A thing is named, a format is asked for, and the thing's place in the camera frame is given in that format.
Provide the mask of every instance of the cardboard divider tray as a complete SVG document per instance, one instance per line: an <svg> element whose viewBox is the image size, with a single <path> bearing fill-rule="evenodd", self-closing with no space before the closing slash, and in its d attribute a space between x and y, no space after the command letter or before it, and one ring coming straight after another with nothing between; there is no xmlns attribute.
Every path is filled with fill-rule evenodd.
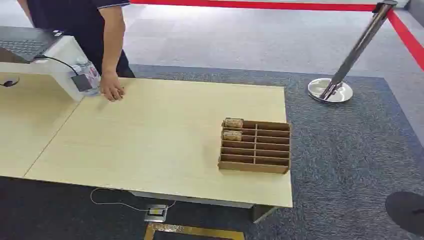
<svg viewBox="0 0 424 240"><path fill-rule="evenodd" d="M240 127L222 123L219 169L285 174L290 169L290 125L239 119ZM226 140L225 132L239 134Z"/></svg>

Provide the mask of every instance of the gray floor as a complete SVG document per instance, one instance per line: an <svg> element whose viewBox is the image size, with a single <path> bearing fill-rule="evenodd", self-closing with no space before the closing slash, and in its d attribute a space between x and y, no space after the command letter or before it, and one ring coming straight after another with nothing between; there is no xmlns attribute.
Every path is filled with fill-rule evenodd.
<svg viewBox="0 0 424 240"><path fill-rule="evenodd" d="M424 27L400 18L424 44ZM124 49L132 64L333 74L369 12L130 5ZM15 0L0 2L0 25L30 26ZM387 22L350 72L384 77L424 143L424 72Z"/></svg>

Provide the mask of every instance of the shirt sleeve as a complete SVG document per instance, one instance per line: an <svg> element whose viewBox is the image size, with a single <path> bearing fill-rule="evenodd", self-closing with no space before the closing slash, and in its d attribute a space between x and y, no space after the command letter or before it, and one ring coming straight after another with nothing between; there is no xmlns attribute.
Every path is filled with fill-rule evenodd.
<svg viewBox="0 0 424 240"><path fill-rule="evenodd" d="M114 6L125 6L130 4L130 0L91 0L91 1L98 9L114 7Z"/></svg>

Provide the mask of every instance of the stanchion base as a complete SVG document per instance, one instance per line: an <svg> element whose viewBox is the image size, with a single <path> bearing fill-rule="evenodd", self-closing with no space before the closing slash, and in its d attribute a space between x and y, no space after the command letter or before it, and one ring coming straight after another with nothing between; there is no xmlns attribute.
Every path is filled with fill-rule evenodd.
<svg viewBox="0 0 424 240"><path fill-rule="evenodd" d="M334 94L331 95L327 100L320 98L320 95L324 92L324 90L327 88L330 82L331 82L330 78L317 78L311 81L307 85L307 91L309 93L309 96L325 104L344 103L348 101L349 99L351 99L354 92L352 91L352 88L344 82L342 83L341 87L339 87L334 92Z"/></svg>
<svg viewBox="0 0 424 240"><path fill-rule="evenodd" d="M424 236L424 196L397 191L387 197L385 209L401 229Z"/></svg>

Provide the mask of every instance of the plastic water bottle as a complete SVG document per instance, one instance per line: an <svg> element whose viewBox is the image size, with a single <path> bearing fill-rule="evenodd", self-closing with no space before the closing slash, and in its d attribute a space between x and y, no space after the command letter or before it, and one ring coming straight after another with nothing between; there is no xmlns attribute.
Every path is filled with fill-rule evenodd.
<svg viewBox="0 0 424 240"><path fill-rule="evenodd" d="M84 74L91 85L91 89L84 91L82 94L85 96L96 96L100 94L100 75L94 64L85 57L78 57L76 63L77 65L72 66L72 68L78 74Z"/></svg>

